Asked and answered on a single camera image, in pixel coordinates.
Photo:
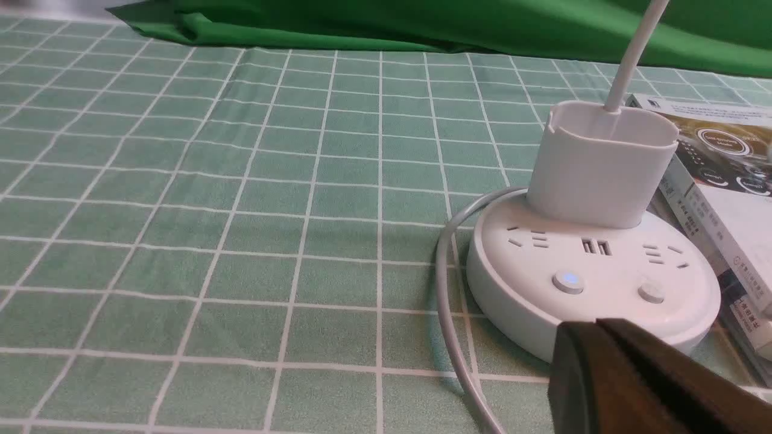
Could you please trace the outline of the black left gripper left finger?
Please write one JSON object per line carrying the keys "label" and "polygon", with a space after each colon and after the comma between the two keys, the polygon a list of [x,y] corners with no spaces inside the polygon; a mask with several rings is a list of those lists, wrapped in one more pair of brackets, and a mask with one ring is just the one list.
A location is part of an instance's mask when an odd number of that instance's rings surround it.
{"label": "black left gripper left finger", "polygon": [[688,433],[596,323],[557,328],[548,385],[556,433]]}

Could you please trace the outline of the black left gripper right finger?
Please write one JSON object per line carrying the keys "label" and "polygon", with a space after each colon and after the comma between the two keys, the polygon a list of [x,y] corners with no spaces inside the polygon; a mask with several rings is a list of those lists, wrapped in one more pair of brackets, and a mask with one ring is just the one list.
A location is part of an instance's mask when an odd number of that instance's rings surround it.
{"label": "black left gripper right finger", "polygon": [[626,319],[599,319],[645,384],[692,433],[770,433],[770,404]]}

